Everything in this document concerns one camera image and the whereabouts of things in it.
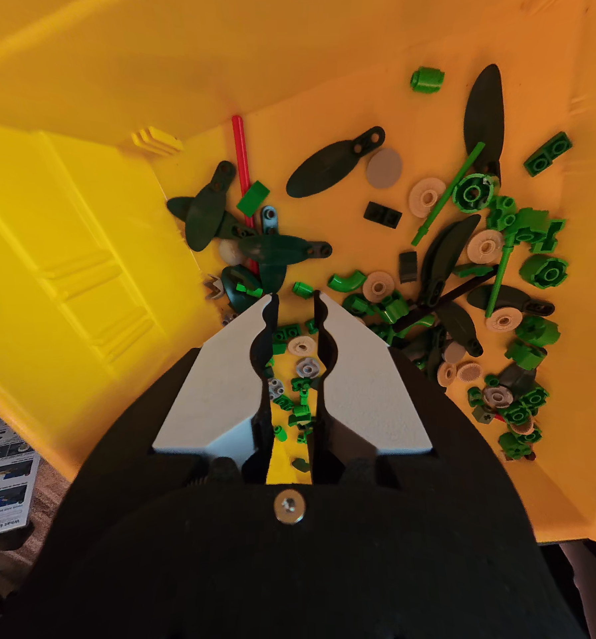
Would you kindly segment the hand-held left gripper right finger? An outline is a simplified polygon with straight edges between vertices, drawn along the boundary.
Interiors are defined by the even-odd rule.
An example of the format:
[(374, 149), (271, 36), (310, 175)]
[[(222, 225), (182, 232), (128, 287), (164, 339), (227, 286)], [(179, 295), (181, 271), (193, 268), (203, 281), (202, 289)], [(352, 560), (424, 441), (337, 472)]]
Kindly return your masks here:
[(433, 444), (386, 342), (329, 295), (316, 292), (318, 385), (313, 471), (344, 472), (434, 460)]

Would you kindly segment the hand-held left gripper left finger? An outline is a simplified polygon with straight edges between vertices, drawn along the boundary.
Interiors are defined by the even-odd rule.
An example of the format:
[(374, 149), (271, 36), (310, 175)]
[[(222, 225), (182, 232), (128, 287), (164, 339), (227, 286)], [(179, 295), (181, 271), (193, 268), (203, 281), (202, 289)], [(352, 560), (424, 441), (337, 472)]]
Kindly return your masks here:
[(200, 348), (152, 448), (163, 454), (230, 458), (266, 475), (274, 443), (268, 381), (278, 295), (263, 295)]

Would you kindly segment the yellow plastic bin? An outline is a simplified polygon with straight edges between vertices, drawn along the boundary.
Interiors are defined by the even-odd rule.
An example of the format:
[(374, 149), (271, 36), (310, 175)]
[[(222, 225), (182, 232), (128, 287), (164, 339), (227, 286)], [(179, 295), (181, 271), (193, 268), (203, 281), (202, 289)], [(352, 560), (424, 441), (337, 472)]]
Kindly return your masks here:
[[(333, 246), (290, 267), (279, 321), (311, 305), (294, 282), (386, 272), (421, 220), (425, 178), (449, 183), (467, 157), (463, 114), (478, 75), (502, 77), (501, 193), (565, 220), (553, 255), (567, 277), (539, 290), (560, 340), (537, 369), (549, 398), (536, 460), (505, 464), (540, 541), (596, 541), (596, 1), (0, 1), (0, 415), (73, 479), (112, 422), (220, 327), (203, 281), (225, 266), (194, 253), (167, 198), (194, 196), (236, 163), (244, 118), (253, 182), (280, 231)], [(414, 92), (419, 67), (445, 73)], [(379, 126), (380, 148), (335, 186), (294, 199), (310, 156)], [(536, 177), (526, 159), (558, 132), (573, 148)], [(366, 179), (400, 154), (391, 188)], [(398, 228), (363, 219), (370, 201)]]

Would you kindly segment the pile of small green bricks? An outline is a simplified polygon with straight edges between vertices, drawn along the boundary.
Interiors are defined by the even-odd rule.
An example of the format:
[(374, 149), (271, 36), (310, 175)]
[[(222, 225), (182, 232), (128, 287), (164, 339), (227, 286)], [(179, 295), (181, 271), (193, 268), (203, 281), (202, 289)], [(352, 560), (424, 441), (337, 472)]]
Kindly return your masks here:
[[(532, 256), (525, 261), (525, 263), (522, 265), (519, 271), (519, 275), (524, 282), (540, 290), (557, 287), (561, 285), (567, 277), (567, 269), (568, 269), (567, 261), (557, 258), (553, 255), (553, 251), (557, 244), (556, 236), (565, 227), (565, 220), (560, 219), (560, 222), (556, 222), (553, 225), (553, 227), (555, 228), (551, 230), (553, 239), (548, 242), (547, 248), (549, 249), (549, 252), (547, 252), (545, 255), (547, 259), (546, 268), (544, 270), (537, 269), (531, 263), (530, 260), (532, 258), (535, 258), (536, 254), (532, 250), (532, 245), (530, 244)], [(465, 239), (466, 243), (469, 242), (468, 238), (472, 237), (475, 234), (478, 234), (478, 233), (475, 233), (475, 229), (476, 227), (470, 228), (469, 230), (467, 230), (467, 233), (466, 233), (467, 237)], [(462, 265), (462, 264), (471, 263), (471, 262), (472, 260), (470, 259), (470, 256), (467, 253), (467, 247), (465, 246), (460, 256), (458, 257), (457, 265)], [(499, 265), (499, 262), (500, 262), (499, 259), (495, 260), (494, 264)], [(453, 274), (449, 275), (446, 281), (446, 286), (444, 288), (443, 295), (453, 290), (460, 284), (467, 282), (472, 277), (474, 276), (469, 275), (466, 277), (459, 277)], [(489, 280), (487, 284), (493, 284), (494, 280), (495, 279)], [(510, 367), (511, 365), (519, 364), (519, 366), (522, 369), (524, 369), (526, 372), (536, 371), (538, 366), (542, 363), (542, 361), (545, 359), (547, 355), (546, 347), (555, 344), (560, 338), (560, 331), (558, 329), (558, 325), (555, 322), (549, 320), (548, 316), (549, 315), (547, 316), (525, 315), (524, 316), (525, 319), (522, 321), (521, 325), (516, 330), (512, 331), (513, 333), (515, 333), (516, 337), (510, 343), (509, 347), (507, 348), (504, 354), (505, 357), (511, 361), (511, 364), (507, 366), (506, 368), (507, 370), (508, 370), (508, 367)], [(377, 324), (382, 324), (382, 318), (380, 316), (373, 315), (368, 317), (380, 318), (380, 321)], [(415, 338), (419, 337), (420, 333), (422, 333), (423, 331), (427, 331), (428, 328), (430, 327), (424, 326), (423, 324), (415, 325), (415, 327), (412, 330), (410, 330), (410, 333), (406, 336), (405, 339), (409, 342), (412, 340), (415, 340)], [(481, 372), (480, 366), (477, 365), (475, 362), (473, 362), (471, 366), (474, 366), (474, 367), (477, 366), (479, 369), (478, 372)], [(434, 378), (437, 379), (436, 375), (433, 373), (431, 374), (431, 377), (432, 379)], [(539, 409), (546, 403), (546, 400), (549, 397), (549, 393), (540, 384), (536, 383), (534, 381), (534, 378), (531, 381), (533, 382), (533, 384), (535, 384), (534, 386), (532, 384), (532, 390), (533, 390), (533, 393), (531, 393), (532, 397), (530, 395), (528, 397), (524, 395), (524, 397), (526, 397), (526, 399), (528, 400), (533, 399), (533, 401), (535, 401), (535, 399), (538, 399), (537, 403), (541, 404), (538, 406), (538, 409), (537, 409), (537, 413), (538, 413)], [(495, 411), (495, 420), (504, 421), (507, 427), (507, 431), (502, 433), (501, 436), (499, 437), (499, 444), (501, 446), (502, 452), (504, 453), (504, 456), (508, 460), (510, 459), (533, 460), (535, 458), (535, 454), (533, 452), (533, 445), (538, 443), (542, 439), (542, 431), (535, 424), (535, 420), (534, 420), (537, 414), (533, 416), (531, 414), (532, 411), (530, 411), (530, 409), (526, 412), (525, 410), (522, 410), (523, 408), (528, 408), (526, 404), (522, 406), (520, 403), (516, 404), (516, 401), (513, 401), (513, 404), (514, 406), (509, 406), (507, 410)]]

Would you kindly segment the brown desk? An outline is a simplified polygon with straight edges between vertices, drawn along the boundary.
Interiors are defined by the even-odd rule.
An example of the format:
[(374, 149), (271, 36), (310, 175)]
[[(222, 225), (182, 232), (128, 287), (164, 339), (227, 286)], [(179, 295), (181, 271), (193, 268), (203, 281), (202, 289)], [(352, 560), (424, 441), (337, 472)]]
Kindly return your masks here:
[(0, 612), (8, 597), (19, 589), (29, 574), (69, 486), (70, 483), (41, 457), (29, 522), (25, 527), (0, 533)]

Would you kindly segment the long black rod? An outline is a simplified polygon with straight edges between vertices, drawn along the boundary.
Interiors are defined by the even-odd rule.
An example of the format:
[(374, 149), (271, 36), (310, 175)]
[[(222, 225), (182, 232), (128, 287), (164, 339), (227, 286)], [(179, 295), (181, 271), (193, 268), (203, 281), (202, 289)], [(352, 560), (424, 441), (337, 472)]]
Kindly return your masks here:
[(395, 333), (399, 333), (407, 328), (410, 328), (413, 324), (417, 323), (423, 317), (439, 310), (442, 306), (445, 306), (451, 301), (454, 301), (463, 295), (468, 294), (472, 290), (482, 286), (487, 283), (489, 280), (494, 279), (498, 273), (499, 266), (496, 265), (493, 267), (492, 271), (488, 274), (478, 277), (472, 277), (467, 282), (460, 284), (453, 290), (442, 295), (437, 303), (434, 306), (429, 306), (426, 304), (416, 304), (414, 305), (414, 309), (410, 311), (407, 315), (398, 319), (398, 321), (391, 326)]

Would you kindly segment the thin green rod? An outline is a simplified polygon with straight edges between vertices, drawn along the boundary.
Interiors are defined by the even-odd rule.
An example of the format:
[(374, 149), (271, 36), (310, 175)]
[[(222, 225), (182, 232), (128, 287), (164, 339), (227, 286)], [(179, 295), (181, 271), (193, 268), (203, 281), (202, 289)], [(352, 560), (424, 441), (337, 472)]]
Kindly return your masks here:
[(495, 276), (494, 283), (492, 285), (492, 289), (490, 295), (488, 297), (487, 306), (485, 309), (485, 318), (488, 319), (493, 315), (495, 306), (497, 304), (497, 299), (499, 296), (500, 288), (503, 283), (504, 275), (506, 272), (506, 268), (508, 266), (510, 256), (515, 248), (515, 234), (514, 233), (506, 233), (504, 236), (504, 245), (502, 247), (502, 256), (499, 262), (499, 266), (497, 269), (497, 274)]
[(486, 143), (480, 141), (476, 144), (473, 151), (468, 155), (467, 159), (464, 161), (462, 166), (459, 168), (454, 178), (451, 180), (449, 185), (446, 187), (443, 194), (439, 197), (438, 201), (432, 207), (425, 221), (418, 228), (415, 236), (411, 241), (411, 245), (413, 247), (418, 246), (423, 237), (428, 233), (432, 223), (438, 217), (439, 213), (442, 211), (443, 207), (445, 207), (448, 200), (452, 197), (453, 190), (459, 184), (459, 182), (467, 175), (468, 170), (473, 166), (476, 159), (482, 153), (482, 151), (486, 148)]

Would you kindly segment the bright green slope tile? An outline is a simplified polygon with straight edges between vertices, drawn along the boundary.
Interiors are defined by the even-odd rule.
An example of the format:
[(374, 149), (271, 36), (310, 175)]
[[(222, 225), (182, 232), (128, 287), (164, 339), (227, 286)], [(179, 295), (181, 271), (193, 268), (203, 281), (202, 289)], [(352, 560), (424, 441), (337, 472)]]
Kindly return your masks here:
[(237, 209), (250, 219), (261, 208), (269, 194), (269, 188), (262, 184), (261, 181), (255, 181), (238, 201)]

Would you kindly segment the scattered tan round plates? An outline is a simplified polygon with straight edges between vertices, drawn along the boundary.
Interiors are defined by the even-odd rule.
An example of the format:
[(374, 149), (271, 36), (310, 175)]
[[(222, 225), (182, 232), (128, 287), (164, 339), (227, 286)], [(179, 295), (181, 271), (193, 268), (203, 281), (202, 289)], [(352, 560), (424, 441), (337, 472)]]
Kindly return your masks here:
[[(445, 184), (441, 180), (429, 178), (420, 181), (410, 194), (412, 212), (416, 215), (430, 212), (432, 205), (436, 204), (444, 191)], [(424, 256), (419, 272), (421, 291), (415, 304), (434, 306), (443, 295), (446, 281), (451, 274), (459, 277), (478, 277), (490, 273), (497, 265), (494, 262), (501, 259), (506, 231), (510, 230), (511, 222), (515, 222), (519, 214), (516, 215), (515, 201), (510, 197), (493, 196), (487, 206), (491, 209), (487, 218), (487, 229), (468, 238), (468, 243), (465, 233), (471, 226), (475, 228), (475, 222), (467, 224), (466, 220), (450, 224), (434, 239)], [(465, 246), (472, 262), (457, 265), (458, 257)], [(416, 365), (421, 366), (423, 372), (428, 373), (429, 379), (432, 379), (432, 373), (435, 374), (437, 385), (443, 392), (446, 392), (446, 387), (455, 379), (461, 379), (465, 383), (478, 379), (477, 375), (481, 372), (478, 372), (477, 366), (471, 366), (473, 362), (458, 365), (464, 355), (451, 355), (451, 349), (454, 347), (462, 348), (460, 353), (464, 351), (473, 357), (481, 356), (483, 353), (470, 315), (455, 301), (451, 301), (411, 327), (395, 333), (391, 326), (414, 307), (412, 302), (404, 300), (397, 290), (389, 292), (392, 284), (389, 277), (389, 274), (382, 272), (364, 276), (360, 271), (356, 271), (346, 279), (334, 275), (330, 277), (327, 285), (333, 292), (348, 293), (343, 300), (343, 308), (352, 315), (363, 320), (368, 316), (380, 316), (382, 324), (372, 324), (369, 328), (388, 345), (401, 348)], [(485, 310), (492, 285), (485, 283), (469, 292), (467, 302), (475, 308)], [(547, 316), (553, 310), (554, 307), (549, 302), (534, 299), (517, 288), (502, 284), (493, 315), (486, 320), (486, 326), (490, 331), (514, 331), (521, 325), (525, 315)], [(420, 333), (415, 340), (407, 341), (406, 336), (418, 324), (430, 328)], [(528, 408), (522, 410), (526, 412), (530, 409), (534, 416), (541, 404), (537, 403), (538, 399), (533, 401), (524, 397), (532, 397), (531, 380), (534, 376), (534, 371), (526, 372), (517, 364), (511, 365), (497, 377), (488, 375), (485, 382), (491, 387), (509, 388), (516, 404), (526, 404)], [(488, 406), (483, 400), (483, 393), (477, 387), (470, 388), (468, 393), (470, 406)]]

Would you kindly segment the grey round flat tile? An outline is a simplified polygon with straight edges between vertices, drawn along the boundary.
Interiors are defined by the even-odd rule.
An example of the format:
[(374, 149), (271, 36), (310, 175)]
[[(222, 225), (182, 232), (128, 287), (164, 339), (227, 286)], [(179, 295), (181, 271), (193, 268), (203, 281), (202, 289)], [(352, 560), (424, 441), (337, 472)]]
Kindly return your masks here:
[(366, 179), (376, 189), (393, 187), (401, 177), (403, 163), (400, 154), (393, 148), (377, 151), (366, 165)]

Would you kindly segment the printed instruction booklet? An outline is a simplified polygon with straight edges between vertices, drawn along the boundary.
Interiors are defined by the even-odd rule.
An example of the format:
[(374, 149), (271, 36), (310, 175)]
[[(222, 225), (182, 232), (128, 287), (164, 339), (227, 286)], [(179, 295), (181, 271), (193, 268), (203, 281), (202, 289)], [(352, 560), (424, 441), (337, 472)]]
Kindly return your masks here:
[(0, 418), (0, 533), (25, 527), (41, 457)]

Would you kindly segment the scattered dark green leaf pieces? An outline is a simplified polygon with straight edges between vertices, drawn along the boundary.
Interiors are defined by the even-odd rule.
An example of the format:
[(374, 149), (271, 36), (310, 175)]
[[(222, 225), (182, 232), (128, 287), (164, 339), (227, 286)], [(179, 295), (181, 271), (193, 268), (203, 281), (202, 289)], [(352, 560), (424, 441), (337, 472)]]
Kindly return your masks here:
[[(501, 177), (500, 158), (504, 144), (504, 99), (501, 72), (497, 65), (488, 65), (478, 76), (470, 90), (463, 120), (463, 137), (468, 155), (480, 141), (486, 148), (459, 182), (449, 199), (467, 217), (466, 223), (479, 223), (479, 212), (491, 209), (493, 196)], [(339, 183), (371, 151), (382, 146), (385, 132), (375, 126), (353, 140), (341, 140), (322, 148), (307, 158), (290, 176), (286, 193), (294, 199), (319, 194)], [(236, 239), (246, 257), (259, 263), (263, 289), (275, 292), (283, 276), (276, 276), (280, 268), (311, 258), (327, 258), (332, 248), (325, 243), (303, 241), (299, 238), (279, 236), (278, 240), (262, 239), (253, 229), (243, 226), (224, 212), (224, 190), (232, 178), (233, 165), (223, 162), (218, 175), (197, 196), (173, 197), (167, 200), (167, 209), (185, 224), (185, 237), (193, 251), (201, 251), (211, 239)], [(548, 242), (551, 230), (559, 219), (549, 220), (548, 213), (530, 208), (517, 210), (515, 222), (506, 233), (515, 234), (515, 246), (522, 242), (532, 245), (536, 257), (531, 263), (546, 268)]]

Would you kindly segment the red plastic rod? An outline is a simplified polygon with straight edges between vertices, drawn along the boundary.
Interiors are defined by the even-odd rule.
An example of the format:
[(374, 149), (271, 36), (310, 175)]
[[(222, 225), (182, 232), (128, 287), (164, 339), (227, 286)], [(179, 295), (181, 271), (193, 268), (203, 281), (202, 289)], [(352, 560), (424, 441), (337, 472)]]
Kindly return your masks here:
[[(242, 198), (245, 198), (247, 192), (251, 188), (251, 180), (249, 177), (249, 167), (247, 160), (246, 139), (244, 133), (244, 121), (240, 115), (233, 115), (231, 118), (233, 139), (235, 143), (235, 152), (237, 158), (238, 179), (240, 183), (240, 191)], [(257, 231), (256, 226), (256, 210), (251, 206), (245, 213), (245, 224), (248, 228)], [(255, 276), (260, 276), (259, 265), (256, 261), (247, 258), (246, 267), (248, 267)]]

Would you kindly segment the green two-stud plate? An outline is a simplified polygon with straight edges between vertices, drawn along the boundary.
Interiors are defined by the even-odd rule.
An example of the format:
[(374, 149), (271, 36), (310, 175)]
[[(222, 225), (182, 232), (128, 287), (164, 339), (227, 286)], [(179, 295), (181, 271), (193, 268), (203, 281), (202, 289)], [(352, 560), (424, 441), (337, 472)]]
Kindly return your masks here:
[(530, 177), (536, 177), (552, 166), (556, 159), (571, 148), (573, 148), (573, 143), (569, 136), (564, 131), (558, 132), (534, 151), (526, 159), (523, 166)]

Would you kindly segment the green round brick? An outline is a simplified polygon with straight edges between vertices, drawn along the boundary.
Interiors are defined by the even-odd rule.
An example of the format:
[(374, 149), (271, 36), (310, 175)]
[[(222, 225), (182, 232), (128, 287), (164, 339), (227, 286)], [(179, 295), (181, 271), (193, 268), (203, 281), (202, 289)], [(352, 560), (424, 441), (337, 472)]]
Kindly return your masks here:
[(410, 87), (414, 92), (426, 95), (440, 91), (444, 83), (445, 73), (437, 68), (419, 67), (410, 77)]

